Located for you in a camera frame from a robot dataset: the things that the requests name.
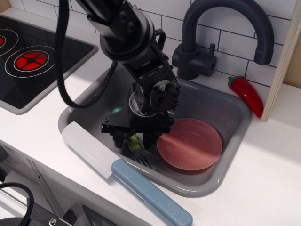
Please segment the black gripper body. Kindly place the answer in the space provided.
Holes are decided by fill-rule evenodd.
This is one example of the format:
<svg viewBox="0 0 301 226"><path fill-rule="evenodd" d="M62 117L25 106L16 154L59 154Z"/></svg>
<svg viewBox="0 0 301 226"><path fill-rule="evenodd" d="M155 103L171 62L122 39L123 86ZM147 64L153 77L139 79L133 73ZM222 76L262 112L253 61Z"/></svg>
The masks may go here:
<svg viewBox="0 0 301 226"><path fill-rule="evenodd" d="M151 116L139 116L129 108L104 116L101 120L102 133L116 133L119 136L130 136L132 133L160 136L169 133L175 120L168 112L156 113Z"/></svg>

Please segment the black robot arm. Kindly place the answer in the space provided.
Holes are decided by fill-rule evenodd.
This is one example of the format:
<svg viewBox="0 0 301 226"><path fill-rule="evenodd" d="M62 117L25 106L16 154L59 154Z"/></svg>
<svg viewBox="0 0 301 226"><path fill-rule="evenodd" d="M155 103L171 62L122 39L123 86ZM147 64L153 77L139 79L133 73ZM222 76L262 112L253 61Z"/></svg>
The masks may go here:
<svg viewBox="0 0 301 226"><path fill-rule="evenodd" d="M134 79L126 106L102 119L102 132L113 136L121 148L125 138L143 136L150 148L174 119L168 114L178 104L180 86L162 49L165 33L126 0L81 0L90 23L100 33L104 54L122 64Z"/></svg>

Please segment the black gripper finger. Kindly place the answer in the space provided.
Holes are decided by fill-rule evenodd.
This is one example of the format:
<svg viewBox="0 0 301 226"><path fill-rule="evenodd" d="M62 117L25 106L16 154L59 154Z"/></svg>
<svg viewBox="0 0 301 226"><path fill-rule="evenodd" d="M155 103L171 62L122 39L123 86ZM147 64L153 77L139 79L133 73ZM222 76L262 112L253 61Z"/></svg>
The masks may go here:
<svg viewBox="0 0 301 226"><path fill-rule="evenodd" d="M114 145L117 148L122 148L124 140L125 140L125 137L122 136L122 135L120 135L120 134L118 134L118 133L116 133L116 132L112 132L112 133L110 133L110 135L113 138Z"/></svg>
<svg viewBox="0 0 301 226"><path fill-rule="evenodd" d="M157 142L159 137L162 135L160 132L146 132L143 133L143 147L148 149Z"/></svg>

